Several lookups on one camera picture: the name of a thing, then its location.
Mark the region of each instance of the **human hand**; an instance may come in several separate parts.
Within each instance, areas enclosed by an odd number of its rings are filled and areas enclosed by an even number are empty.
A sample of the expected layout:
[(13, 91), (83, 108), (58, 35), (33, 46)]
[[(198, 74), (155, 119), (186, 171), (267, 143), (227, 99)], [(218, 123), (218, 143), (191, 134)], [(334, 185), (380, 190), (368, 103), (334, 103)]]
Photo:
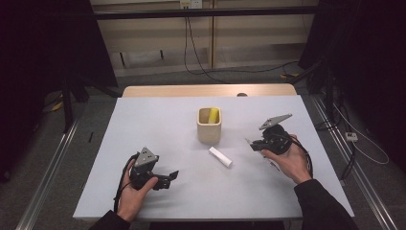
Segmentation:
[(277, 155), (274, 152), (263, 149), (262, 155), (275, 161), (281, 168), (281, 171), (289, 178), (293, 179), (296, 184), (303, 183), (311, 179), (307, 169), (305, 152), (296, 144), (292, 144), (284, 154)]
[(130, 185), (129, 171), (131, 170), (131, 167), (134, 165), (134, 163), (135, 160), (132, 160), (128, 164), (128, 167), (126, 169), (122, 184), (122, 195), (117, 212), (117, 215), (128, 222), (131, 222), (135, 219), (135, 217), (140, 212), (147, 192), (151, 190), (158, 182), (157, 177), (152, 177), (142, 189), (136, 190), (132, 188)]

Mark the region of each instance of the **person's left hand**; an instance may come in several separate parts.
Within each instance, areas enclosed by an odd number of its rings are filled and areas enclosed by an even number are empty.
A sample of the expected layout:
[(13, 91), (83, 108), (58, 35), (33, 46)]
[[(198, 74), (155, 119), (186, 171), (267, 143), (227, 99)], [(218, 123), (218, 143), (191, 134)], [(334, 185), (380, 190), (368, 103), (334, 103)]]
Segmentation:
[(141, 207), (143, 206), (143, 202), (147, 195), (147, 192), (151, 190), (158, 182), (157, 177), (152, 177), (142, 189), (136, 190), (132, 188), (129, 184), (129, 171), (134, 163), (135, 160), (132, 160), (128, 164), (128, 168), (125, 172), (122, 184), (122, 187), (125, 186), (125, 188), (123, 188), (122, 196), (119, 203), (119, 210), (117, 212), (117, 215), (128, 222), (131, 222), (135, 219), (135, 217), (140, 212)]

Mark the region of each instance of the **black sleeve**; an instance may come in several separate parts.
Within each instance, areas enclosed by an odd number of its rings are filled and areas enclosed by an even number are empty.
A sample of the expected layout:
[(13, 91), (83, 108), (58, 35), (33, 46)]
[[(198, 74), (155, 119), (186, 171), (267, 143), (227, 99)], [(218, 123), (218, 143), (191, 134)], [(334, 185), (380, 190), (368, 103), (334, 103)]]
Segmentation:
[(89, 230), (127, 230), (130, 223), (123, 220), (113, 211), (108, 211), (104, 217), (100, 218)]
[(358, 229), (347, 210), (315, 179), (295, 187), (304, 216), (303, 230)]

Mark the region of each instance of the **white table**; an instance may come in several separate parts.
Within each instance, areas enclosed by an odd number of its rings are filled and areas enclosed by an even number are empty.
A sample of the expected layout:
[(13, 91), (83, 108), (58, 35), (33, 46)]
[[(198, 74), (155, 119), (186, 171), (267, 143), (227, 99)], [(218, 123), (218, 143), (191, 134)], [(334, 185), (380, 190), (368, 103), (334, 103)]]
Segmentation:
[[(222, 110), (222, 136), (214, 147), (233, 160), (226, 168), (197, 140), (199, 107)], [(295, 184), (253, 152), (269, 117), (292, 113), (281, 123), (309, 151), (314, 177), (353, 211), (327, 158), (300, 96), (143, 97), (118, 99), (74, 218), (98, 219), (113, 208), (127, 159), (148, 147), (160, 155), (154, 172), (179, 171), (168, 190), (151, 191), (138, 219), (147, 221), (270, 220), (302, 216)]]

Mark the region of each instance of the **beige cup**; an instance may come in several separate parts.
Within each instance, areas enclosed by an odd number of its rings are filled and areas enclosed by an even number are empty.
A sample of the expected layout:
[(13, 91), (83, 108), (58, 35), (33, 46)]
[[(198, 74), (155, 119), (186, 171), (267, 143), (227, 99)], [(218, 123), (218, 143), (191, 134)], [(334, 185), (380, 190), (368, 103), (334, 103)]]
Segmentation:
[(221, 110), (218, 107), (215, 123), (209, 124), (211, 107), (200, 108), (197, 113), (197, 138), (201, 143), (214, 145), (221, 137)]

